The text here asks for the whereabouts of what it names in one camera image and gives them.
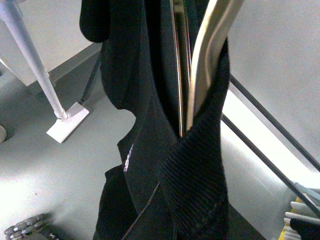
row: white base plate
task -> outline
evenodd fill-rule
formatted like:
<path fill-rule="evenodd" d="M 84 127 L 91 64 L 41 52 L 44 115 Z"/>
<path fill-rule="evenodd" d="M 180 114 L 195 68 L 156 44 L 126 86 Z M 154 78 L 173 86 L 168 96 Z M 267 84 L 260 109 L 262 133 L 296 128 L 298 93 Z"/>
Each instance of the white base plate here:
<path fill-rule="evenodd" d="M 68 111 L 66 111 L 66 114 L 68 115 L 67 120 L 57 120 L 55 124 L 46 132 L 50 137 L 60 144 L 85 119 L 85 117 L 89 114 L 89 111 L 76 102 Z"/>

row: metal rod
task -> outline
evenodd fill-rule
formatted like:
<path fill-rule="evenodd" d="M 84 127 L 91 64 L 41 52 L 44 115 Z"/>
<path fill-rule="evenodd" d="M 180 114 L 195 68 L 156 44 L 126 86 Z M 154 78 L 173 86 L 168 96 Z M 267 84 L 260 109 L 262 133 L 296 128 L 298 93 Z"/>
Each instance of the metal rod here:
<path fill-rule="evenodd" d="M 61 106 L 55 89 L 49 79 L 49 74 L 42 63 L 36 47 L 21 18 L 18 5 L 0 2 L 0 16 L 7 25 L 16 44 L 38 80 L 45 96 L 53 108 L 54 114 L 58 119 L 63 121 L 66 120 L 68 118 L 66 111 Z"/>
<path fill-rule="evenodd" d="M 98 71 L 99 66 L 101 65 L 101 54 L 102 53 L 100 51 L 100 53 L 99 53 L 99 55 L 98 55 L 98 57 L 96 59 L 96 62 L 94 64 L 93 70 L 91 72 L 89 81 L 87 82 L 87 84 L 85 86 L 82 98 L 80 100 L 80 104 L 85 103 L 89 99 L 89 97 L 90 97 L 90 95 L 92 93 L 92 90 L 94 89 L 94 85 L 95 85 L 95 83 L 97 81 L 96 73 Z"/>
<path fill-rule="evenodd" d="M 308 197 L 306 197 L 298 188 L 297 186 L 277 168 L 274 163 L 267 158 L 266 155 L 259 150 L 259 148 L 254 145 L 249 138 L 246 137 L 242 133 L 242 131 L 237 128 L 236 125 L 224 114 L 222 115 L 222 121 L 263 161 L 265 165 L 285 184 L 288 188 L 293 191 L 305 204 L 320 218 L 320 210 L 317 208 L 315 203 L 311 201 Z"/>
<path fill-rule="evenodd" d="M 320 172 L 320 163 L 278 122 L 264 106 L 234 77 L 230 82 L 252 105 Z"/>

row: white wall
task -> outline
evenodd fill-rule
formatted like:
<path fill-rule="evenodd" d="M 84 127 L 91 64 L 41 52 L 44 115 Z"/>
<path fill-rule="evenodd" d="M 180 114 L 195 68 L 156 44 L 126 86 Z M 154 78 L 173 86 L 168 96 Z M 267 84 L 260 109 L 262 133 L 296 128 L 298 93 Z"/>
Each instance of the white wall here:
<path fill-rule="evenodd" d="M 81 0 L 27 0 L 19 7 L 48 72 L 92 44 L 79 28 Z M 0 59 L 26 86 L 30 85 L 36 79 L 2 21 L 0 32 Z"/>
<path fill-rule="evenodd" d="M 320 161 L 320 2 L 246 0 L 229 33 L 231 73 Z"/>

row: sleeve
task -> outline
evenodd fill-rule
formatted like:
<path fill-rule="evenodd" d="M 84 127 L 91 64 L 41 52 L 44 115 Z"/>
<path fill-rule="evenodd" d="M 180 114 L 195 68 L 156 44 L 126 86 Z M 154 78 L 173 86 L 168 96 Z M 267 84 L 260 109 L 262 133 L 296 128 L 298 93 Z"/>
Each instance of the sleeve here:
<path fill-rule="evenodd" d="M 86 39 L 102 43 L 110 34 L 110 0 L 82 0 L 79 26 Z"/>

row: yellow object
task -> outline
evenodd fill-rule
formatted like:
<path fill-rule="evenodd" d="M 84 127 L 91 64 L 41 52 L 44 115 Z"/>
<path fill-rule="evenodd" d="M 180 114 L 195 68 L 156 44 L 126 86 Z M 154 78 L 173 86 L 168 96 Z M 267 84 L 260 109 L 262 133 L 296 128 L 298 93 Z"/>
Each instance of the yellow object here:
<path fill-rule="evenodd" d="M 296 201 L 297 203 L 301 203 L 301 200 L 300 200 L 299 197 L 297 197 L 295 201 Z M 279 237 L 278 240 L 285 240 L 285 237 L 284 237 L 284 236 L 285 236 L 285 233 L 286 233 L 286 230 L 285 230 L 285 228 L 283 227 L 282 232 L 281 232 L 280 237 Z"/>

